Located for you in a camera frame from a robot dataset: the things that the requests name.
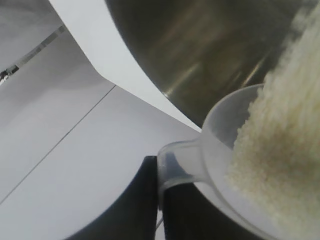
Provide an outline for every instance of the rice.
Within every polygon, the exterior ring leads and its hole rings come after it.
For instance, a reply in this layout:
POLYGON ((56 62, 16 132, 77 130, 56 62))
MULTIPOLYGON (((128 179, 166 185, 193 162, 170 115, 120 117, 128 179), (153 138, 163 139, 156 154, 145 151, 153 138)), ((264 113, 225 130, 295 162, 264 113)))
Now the rice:
POLYGON ((320 238, 320 4, 238 130, 227 179, 292 238, 320 238))

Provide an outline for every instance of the black object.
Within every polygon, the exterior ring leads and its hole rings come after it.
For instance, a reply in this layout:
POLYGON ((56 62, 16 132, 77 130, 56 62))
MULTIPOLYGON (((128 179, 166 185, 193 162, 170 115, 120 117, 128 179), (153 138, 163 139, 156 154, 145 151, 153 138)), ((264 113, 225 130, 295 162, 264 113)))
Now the black object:
POLYGON ((154 240, 157 207, 157 157, 149 156, 112 206, 66 240, 154 240))
POLYGON ((262 240, 221 213, 192 183, 167 189, 162 213, 166 240, 262 240))

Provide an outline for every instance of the metal bowl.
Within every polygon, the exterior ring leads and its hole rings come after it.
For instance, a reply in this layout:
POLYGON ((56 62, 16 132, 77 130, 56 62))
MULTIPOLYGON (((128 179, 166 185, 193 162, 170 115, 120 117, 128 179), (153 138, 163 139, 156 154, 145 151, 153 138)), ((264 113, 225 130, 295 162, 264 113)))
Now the metal bowl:
POLYGON ((199 127, 227 94, 262 83, 301 0, 106 0, 131 53, 199 127))

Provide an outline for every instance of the clear plastic measuring cup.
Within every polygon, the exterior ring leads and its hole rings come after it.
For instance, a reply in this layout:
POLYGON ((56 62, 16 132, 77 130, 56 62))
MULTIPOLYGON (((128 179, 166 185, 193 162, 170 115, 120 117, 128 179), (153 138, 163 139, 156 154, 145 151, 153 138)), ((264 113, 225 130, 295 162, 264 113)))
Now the clear plastic measuring cup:
POLYGON ((266 240, 289 239, 280 232, 257 206, 234 191, 226 181, 232 160, 237 129, 249 117, 249 104, 258 96, 262 84, 237 90, 221 99, 207 115, 199 138, 174 142, 158 153, 159 197, 166 189, 184 183, 208 184, 231 219, 266 240))

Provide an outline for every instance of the measuring cup handle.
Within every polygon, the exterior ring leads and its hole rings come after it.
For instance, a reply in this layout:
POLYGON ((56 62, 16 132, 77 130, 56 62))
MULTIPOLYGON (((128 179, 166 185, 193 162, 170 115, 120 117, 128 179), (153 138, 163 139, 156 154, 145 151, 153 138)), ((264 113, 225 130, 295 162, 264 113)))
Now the measuring cup handle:
POLYGON ((210 177, 202 160, 198 139, 164 146, 157 156, 159 208, 166 189, 180 184, 204 182, 210 177))

